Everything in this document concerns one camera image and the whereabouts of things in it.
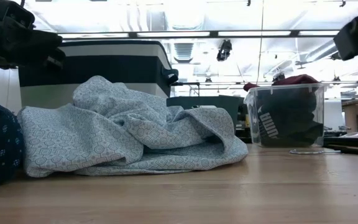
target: crumpled cloth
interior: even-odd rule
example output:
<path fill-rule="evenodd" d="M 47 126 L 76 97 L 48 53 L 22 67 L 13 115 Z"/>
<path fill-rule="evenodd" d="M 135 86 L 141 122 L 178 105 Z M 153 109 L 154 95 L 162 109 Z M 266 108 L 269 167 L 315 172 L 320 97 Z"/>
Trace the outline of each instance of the crumpled cloth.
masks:
<path fill-rule="evenodd" d="M 18 114 L 31 177 L 167 174 L 241 161 L 247 146 L 221 108 L 183 110 L 166 99 L 90 78 L 58 109 L 25 107 Z"/>

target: plastic container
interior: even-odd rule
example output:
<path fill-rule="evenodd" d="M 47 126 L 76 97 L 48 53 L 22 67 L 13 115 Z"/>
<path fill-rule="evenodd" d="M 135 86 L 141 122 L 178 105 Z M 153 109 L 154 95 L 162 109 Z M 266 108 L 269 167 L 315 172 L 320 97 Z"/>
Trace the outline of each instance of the plastic container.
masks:
<path fill-rule="evenodd" d="M 248 107 L 254 144 L 263 147 L 323 145 L 323 84 L 251 88 L 244 104 Z"/>

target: ceiling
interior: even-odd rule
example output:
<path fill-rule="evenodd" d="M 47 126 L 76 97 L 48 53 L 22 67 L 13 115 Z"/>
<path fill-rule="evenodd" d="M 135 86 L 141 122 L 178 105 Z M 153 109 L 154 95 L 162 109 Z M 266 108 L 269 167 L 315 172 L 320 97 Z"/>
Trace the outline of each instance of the ceiling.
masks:
<path fill-rule="evenodd" d="M 58 33 L 339 30 L 358 16 L 358 0 L 346 0 L 343 7 L 342 0 L 250 2 L 248 6 L 248 0 L 26 0 L 25 7 L 36 15 L 37 29 Z M 204 82 L 206 77 L 213 82 L 271 82 L 278 72 L 286 77 L 307 73 L 318 80 L 331 81 L 336 75 L 342 81 L 358 81 L 358 57 L 346 62 L 329 58 L 336 51 L 332 37 L 231 39 L 232 54 L 224 62 L 216 60 L 223 39 L 159 41 L 182 82 Z M 186 86 L 175 87 L 177 92 L 182 89 L 188 93 Z"/>

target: ceiling light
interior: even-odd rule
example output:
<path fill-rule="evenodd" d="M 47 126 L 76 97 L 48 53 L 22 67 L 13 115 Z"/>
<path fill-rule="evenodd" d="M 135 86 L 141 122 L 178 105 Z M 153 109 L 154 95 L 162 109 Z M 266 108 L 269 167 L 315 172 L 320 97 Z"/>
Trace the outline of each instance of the ceiling light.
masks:
<path fill-rule="evenodd" d="M 128 33 L 112 33 L 112 34 L 59 34 L 63 39 L 108 39 L 108 38 L 125 38 L 129 37 Z"/>
<path fill-rule="evenodd" d="M 220 37 L 239 37 L 239 36 L 288 36 L 291 34 L 291 31 L 221 31 L 218 33 Z"/>
<path fill-rule="evenodd" d="M 207 37 L 209 32 L 195 32 L 195 31 L 183 31 L 183 32 L 139 32 L 138 37 Z"/>
<path fill-rule="evenodd" d="M 327 35 L 332 36 L 338 34 L 339 30 L 310 30 L 310 31 L 300 31 L 299 36 L 303 35 Z"/>

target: wooden table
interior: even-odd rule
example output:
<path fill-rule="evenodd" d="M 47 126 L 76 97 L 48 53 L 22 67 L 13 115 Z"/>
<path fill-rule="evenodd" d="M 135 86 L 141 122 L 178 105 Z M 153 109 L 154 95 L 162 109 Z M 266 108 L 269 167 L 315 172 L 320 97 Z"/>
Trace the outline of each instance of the wooden table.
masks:
<path fill-rule="evenodd" d="M 0 186 L 0 223 L 358 224 L 357 155 L 249 151 L 205 172 L 19 178 Z"/>

